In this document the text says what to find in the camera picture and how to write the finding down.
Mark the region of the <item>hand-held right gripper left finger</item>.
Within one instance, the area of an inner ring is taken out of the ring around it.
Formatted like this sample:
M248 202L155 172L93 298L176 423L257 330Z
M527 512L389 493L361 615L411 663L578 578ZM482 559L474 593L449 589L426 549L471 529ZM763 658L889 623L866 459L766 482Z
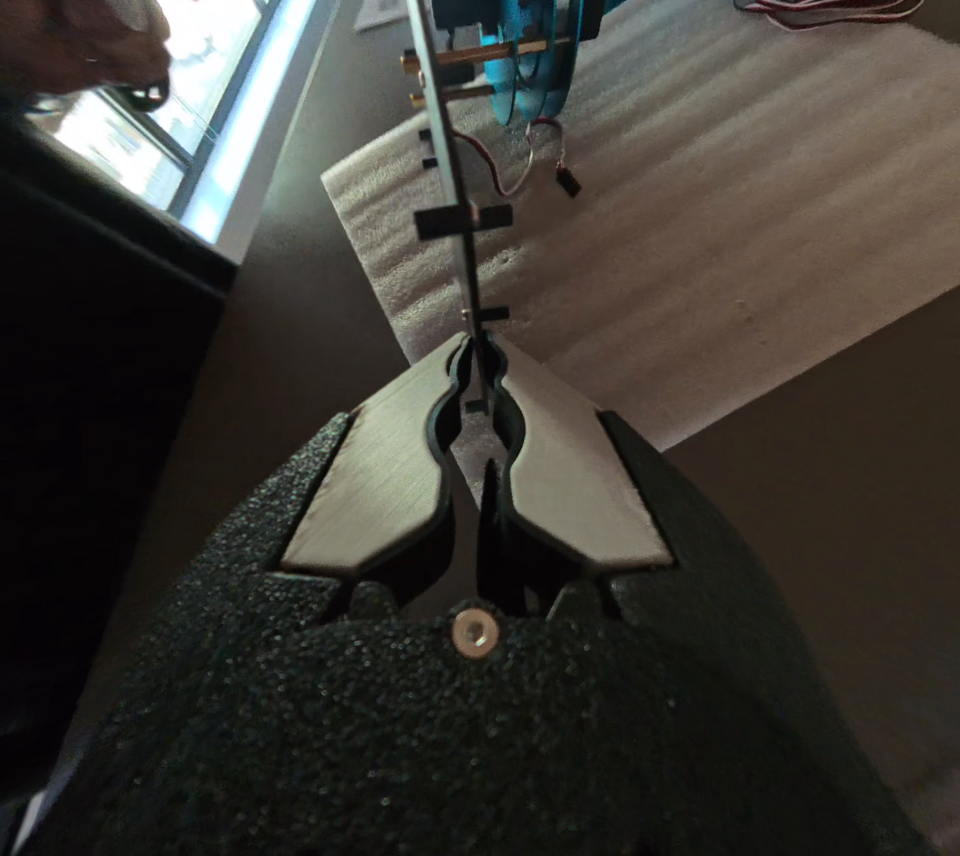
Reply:
M329 578L438 578L454 517L446 454L459 435L472 346L456 334L352 414L280 561Z

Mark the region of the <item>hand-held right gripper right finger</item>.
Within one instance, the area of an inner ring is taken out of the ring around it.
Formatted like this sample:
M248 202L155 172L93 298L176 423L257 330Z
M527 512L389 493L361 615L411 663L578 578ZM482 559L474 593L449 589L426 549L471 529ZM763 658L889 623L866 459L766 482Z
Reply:
M674 557L594 402L489 334L485 373L507 450L502 546L523 575L618 575Z

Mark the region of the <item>dark grey desk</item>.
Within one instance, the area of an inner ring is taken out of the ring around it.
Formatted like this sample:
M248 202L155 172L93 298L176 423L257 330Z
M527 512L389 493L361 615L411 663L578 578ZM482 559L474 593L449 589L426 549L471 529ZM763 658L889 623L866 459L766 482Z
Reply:
M358 34L362 0L338 1L67 755L210 532L406 366L321 175L409 118L409 33ZM957 3L907 23L958 45ZM958 853L958 286L664 450L762 556L884 780Z

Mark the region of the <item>person's left hand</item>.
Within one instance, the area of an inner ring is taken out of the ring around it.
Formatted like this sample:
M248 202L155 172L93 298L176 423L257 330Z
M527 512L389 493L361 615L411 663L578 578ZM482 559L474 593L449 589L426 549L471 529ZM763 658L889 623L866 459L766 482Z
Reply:
M163 80L169 65L162 36L130 29L104 0L1 0L5 98L145 88Z

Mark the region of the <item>large window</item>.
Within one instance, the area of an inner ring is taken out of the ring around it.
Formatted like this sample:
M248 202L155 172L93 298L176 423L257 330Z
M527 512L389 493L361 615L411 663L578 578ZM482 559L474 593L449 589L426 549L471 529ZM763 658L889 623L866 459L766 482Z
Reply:
M156 0L171 89L150 113L101 90L39 118L69 151L236 265L339 0Z

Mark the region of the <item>printed instruction manual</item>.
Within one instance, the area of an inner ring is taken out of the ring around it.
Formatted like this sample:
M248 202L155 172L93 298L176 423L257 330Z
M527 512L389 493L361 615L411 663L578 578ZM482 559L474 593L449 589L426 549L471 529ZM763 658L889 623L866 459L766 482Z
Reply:
M406 0L363 0L354 24L356 34L364 34L409 19Z

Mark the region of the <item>white foam sheet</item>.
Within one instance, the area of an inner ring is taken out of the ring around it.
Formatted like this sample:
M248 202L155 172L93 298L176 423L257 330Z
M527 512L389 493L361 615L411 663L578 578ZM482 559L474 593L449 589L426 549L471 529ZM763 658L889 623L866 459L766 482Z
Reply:
M666 449L958 286L959 50L631 0L477 238L506 339Z

